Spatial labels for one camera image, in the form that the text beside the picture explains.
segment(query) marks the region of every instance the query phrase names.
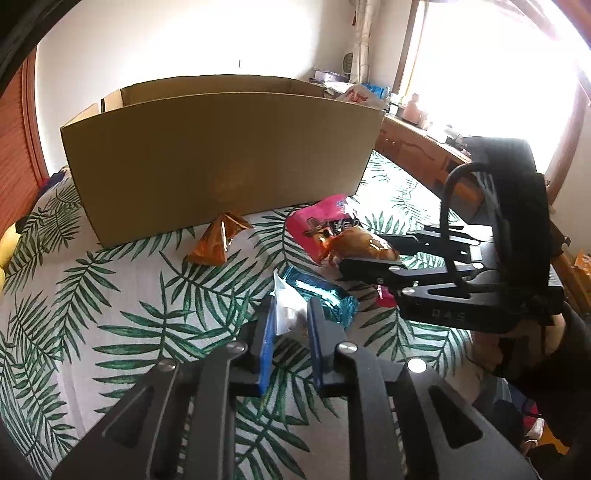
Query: blue candy wrapper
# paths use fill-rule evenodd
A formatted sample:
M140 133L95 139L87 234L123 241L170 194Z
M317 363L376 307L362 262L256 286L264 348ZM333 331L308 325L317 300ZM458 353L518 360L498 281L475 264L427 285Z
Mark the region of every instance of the blue candy wrapper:
M324 310L324 316L331 322L349 328L353 323L359 302L344 288L333 283L289 267L283 275L285 282L294 287L306 301L318 297Z

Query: hand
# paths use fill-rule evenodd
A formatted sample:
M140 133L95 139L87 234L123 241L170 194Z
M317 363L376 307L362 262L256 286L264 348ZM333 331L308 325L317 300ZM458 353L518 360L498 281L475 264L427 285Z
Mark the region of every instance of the hand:
M472 332L471 360L498 377L515 380L558 350L564 336L564 317L554 315L552 320L554 324L545 332L531 319L521 320L504 335Z

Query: screw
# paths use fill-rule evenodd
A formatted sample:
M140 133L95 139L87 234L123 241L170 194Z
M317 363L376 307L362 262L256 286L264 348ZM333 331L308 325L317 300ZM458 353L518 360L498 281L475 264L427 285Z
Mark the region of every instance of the screw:
M345 355L351 355L357 351L357 345L353 342L342 342L337 345L337 348L339 349L339 352Z
M246 350L246 345L242 342L230 342L226 344L226 348L230 353L242 353Z
M175 368L177 368L177 363L171 358L164 358L158 362L158 369L166 374L173 371Z
M407 362L407 367L411 372L422 374L427 369L427 364L422 358L411 358Z

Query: palm leaf pattern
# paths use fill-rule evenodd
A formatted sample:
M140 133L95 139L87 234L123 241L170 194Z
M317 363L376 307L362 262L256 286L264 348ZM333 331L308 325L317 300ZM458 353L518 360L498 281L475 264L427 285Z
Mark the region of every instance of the palm leaf pattern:
M352 200L378 234L438 222L439 201L377 153ZM420 356L442 375L462 371L469 334L406 321L377 306L373 288L316 265L285 229L300 207L250 216L254 230L234 240L226 263L208 267L184 260L206 226L102 249L70 178L40 199L0 303L0 415L43 478L159 359L194 361L236 338L272 288L275 268L325 276L356 296L351 341L392 361ZM403 261L442 262L427 254ZM236 478L348 475L346 403L318 398L305 346L277 339L266 395L239 398L236 411ZM319 452L328 456L322 465L310 463Z

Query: white wall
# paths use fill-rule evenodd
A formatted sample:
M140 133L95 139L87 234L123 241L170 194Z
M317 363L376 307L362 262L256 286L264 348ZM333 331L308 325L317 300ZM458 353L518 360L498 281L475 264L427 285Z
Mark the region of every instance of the white wall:
M340 72L354 11L349 0L82 0L37 50L48 171L66 163L60 127L119 87L176 75Z
M369 82L391 87L398 70L411 0L382 0L369 38Z
M551 216L572 242L570 252L591 252L591 107L587 107L579 144Z

